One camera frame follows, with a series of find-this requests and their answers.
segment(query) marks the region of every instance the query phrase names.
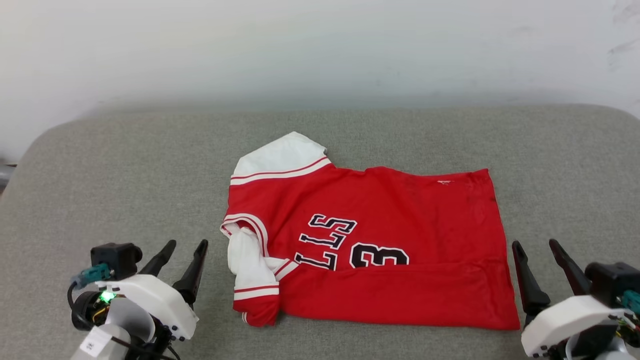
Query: teal connector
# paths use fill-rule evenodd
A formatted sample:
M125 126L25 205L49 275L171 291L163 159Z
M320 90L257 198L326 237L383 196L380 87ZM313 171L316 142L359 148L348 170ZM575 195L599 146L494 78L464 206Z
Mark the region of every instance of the teal connector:
M640 314L640 294L632 290L627 290L622 294L622 306Z
M107 264L98 264L83 270L80 274L71 278L71 282L76 283L76 289L82 289L92 282L109 279L111 272Z

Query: sticker label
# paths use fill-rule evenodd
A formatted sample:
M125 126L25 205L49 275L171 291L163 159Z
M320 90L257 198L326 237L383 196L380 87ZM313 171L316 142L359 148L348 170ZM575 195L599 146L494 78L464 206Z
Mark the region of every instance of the sticker label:
M109 341L111 341L111 335L97 326L94 326L89 332L89 335L87 335L84 338L84 341L80 344L80 350L93 357L98 357Z

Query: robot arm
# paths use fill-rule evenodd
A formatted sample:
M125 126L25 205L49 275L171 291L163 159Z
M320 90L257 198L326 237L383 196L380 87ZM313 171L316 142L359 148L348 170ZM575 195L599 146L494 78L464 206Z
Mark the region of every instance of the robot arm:
M76 329L89 331L72 360L171 359L175 340L191 339L198 317L193 303L198 294L208 242L202 240L182 279L169 286L157 278L175 248L169 241L139 272L142 258L133 244L105 244L91 250L92 265L74 277L68 300ZM95 282L99 291L71 300L74 287Z
M582 356L633 359L625 343L640 345L640 309L635 300L640 292L640 272L624 263L592 263L585 275L557 241L551 239L549 246L575 294L550 307L548 295L540 290L529 269L524 249L517 241L512 245L527 314L521 337L525 353L553 360Z

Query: jersey logo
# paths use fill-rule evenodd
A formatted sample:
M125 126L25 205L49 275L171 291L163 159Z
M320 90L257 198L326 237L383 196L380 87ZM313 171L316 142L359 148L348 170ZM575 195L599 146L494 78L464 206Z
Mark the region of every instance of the jersey logo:
M316 238L312 238L307 234L300 234L300 238L298 240L302 241L303 243L315 243L318 245L329 246L332 249L337 250L340 248L340 244L342 244L342 242L346 238L345 235L338 234L338 233L331 233L329 234L329 236L331 236L333 240L316 239Z
M314 259L305 258L304 256L302 256L302 254L297 252L294 260L296 260L297 263L307 263L319 268L325 268L335 271L335 264L338 262L338 254L325 251L323 257L327 260L326 263Z
M314 245L327 246L333 250L340 249L347 235L353 232L358 222L343 218L332 218L322 214L314 214L309 220L310 227L324 227L331 230L329 237L331 239L313 238L305 233L301 233L298 238L303 243L311 243ZM335 271L338 263L338 254L334 252L324 251L323 258L325 261L306 258L303 254L296 252L294 260L297 263L305 263L318 268ZM369 265L383 266L393 261L393 265L408 265L409 256L403 249L395 247L379 247L375 244L356 243L351 246L351 257L349 263L353 268L361 268Z
M362 268L369 266L369 260L364 254L371 255L371 264L382 266L387 260L392 260L394 265L409 265L409 256L403 249L395 247L379 247L373 244L356 243L351 247L351 267Z
M343 234L351 234L353 228L358 225L358 222L354 220L346 220L343 218L327 218L322 214L315 214L311 221L309 221L309 226L313 227L325 227L327 229L333 229L334 226L336 231L340 231Z

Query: red and white stripe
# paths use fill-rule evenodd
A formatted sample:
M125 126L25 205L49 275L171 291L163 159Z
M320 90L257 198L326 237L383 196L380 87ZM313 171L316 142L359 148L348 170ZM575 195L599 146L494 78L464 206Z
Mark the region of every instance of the red and white stripe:
M276 271L273 272L273 275L276 277L276 281L280 281L283 277L287 276L297 267L297 263L287 259L287 261L280 268L276 269Z
M297 168L294 170L257 172L255 174L246 176L231 176L231 185L242 185L261 179L285 179L288 177L307 175L329 165L330 163L331 161L326 156L324 156L305 167Z
M269 235L267 234L267 228L264 226L262 221L257 218L255 215L251 214L229 214L225 216L225 219L222 220L222 225L220 226L221 231L227 234L231 234L231 232L225 227L227 224L233 224L238 221L246 221L248 222L253 229L255 230L256 236L258 236L258 240L260 240L260 245L262 247L262 256L269 256L269 252L267 251L267 243L269 241Z
M234 301L246 300L254 297L261 297L267 295L278 295L280 289L278 285L256 286L253 288L236 289L234 290Z

